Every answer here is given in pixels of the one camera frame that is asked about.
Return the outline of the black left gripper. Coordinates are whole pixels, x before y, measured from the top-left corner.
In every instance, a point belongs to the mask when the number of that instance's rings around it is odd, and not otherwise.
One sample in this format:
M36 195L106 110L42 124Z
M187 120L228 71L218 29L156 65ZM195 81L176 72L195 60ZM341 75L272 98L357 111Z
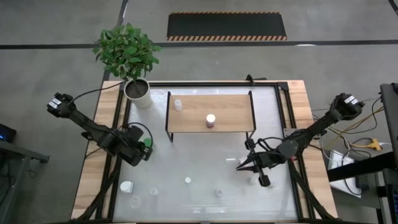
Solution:
M140 161L148 161L153 152L153 148L141 141L144 135L142 128L143 125L132 123L124 129L123 137L128 149L123 151L123 159L132 166L137 166Z

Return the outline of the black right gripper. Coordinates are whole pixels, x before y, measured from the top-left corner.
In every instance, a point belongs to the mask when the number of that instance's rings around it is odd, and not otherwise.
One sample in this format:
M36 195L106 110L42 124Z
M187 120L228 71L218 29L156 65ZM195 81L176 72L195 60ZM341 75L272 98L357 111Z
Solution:
M254 142L253 139L247 138L244 145L249 150L249 154L247 157L240 158L239 165L236 167L237 171L258 173L258 181L262 187L268 187L271 184L263 168L275 167L280 159L280 153L276 151L276 148L270 147L267 140L269 138L259 138L257 142Z

